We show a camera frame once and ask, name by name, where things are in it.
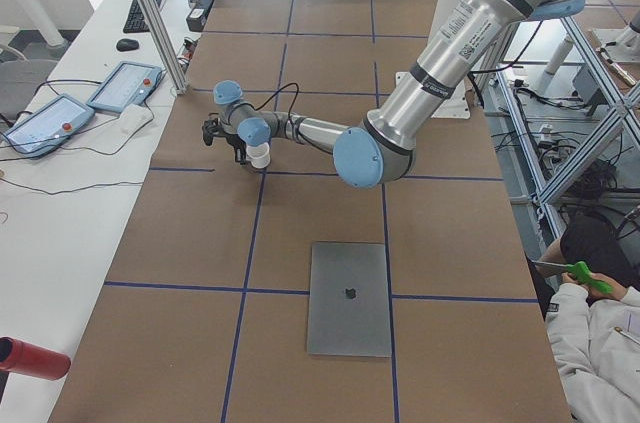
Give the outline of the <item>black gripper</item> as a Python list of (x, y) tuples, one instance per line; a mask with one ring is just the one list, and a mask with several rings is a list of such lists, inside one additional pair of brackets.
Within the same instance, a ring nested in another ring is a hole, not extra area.
[(246, 142), (237, 134), (227, 134), (226, 141), (234, 150), (235, 161), (241, 163), (241, 165), (246, 165), (249, 161), (246, 153)]

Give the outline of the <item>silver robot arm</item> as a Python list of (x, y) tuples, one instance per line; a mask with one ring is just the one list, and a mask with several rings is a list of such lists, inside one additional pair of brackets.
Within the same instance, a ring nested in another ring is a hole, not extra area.
[(283, 138), (331, 154), (347, 184), (371, 188), (406, 175), (415, 160), (416, 135), (449, 100), (498, 36), (521, 21), (575, 15), (586, 0), (460, 0), (402, 77), (384, 104), (357, 126), (318, 120), (293, 112), (259, 111), (239, 84), (225, 80), (213, 89), (218, 114), (204, 121), (203, 141), (222, 137), (245, 162), (248, 150)]

